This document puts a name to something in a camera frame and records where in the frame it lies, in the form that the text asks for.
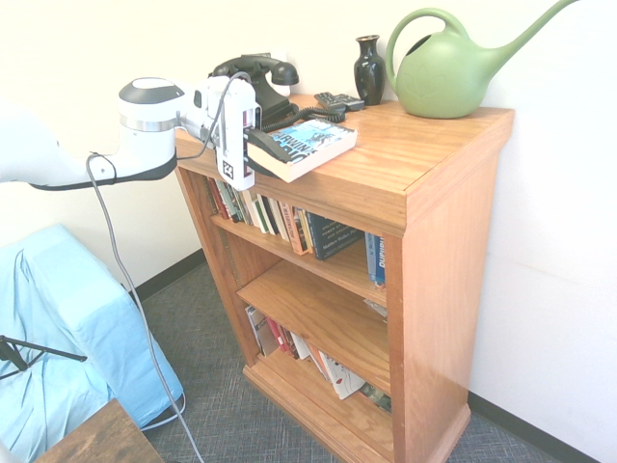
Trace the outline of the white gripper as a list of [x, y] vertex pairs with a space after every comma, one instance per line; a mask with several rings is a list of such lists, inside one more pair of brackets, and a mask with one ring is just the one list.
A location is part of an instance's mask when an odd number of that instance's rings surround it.
[[250, 157], [245, 157], [246, 139], [275, 159], [285, 159], [284, 148], [270, 135], [254, 128], [256, 101], [253, 86], [243, 79], [214, 79], [213, 94], [223, 103], [218, 118], [216, 148], [217, 168], [222, 178], [234, 189], [242, 191], [254, 185], [255, 172], [276, 177]]

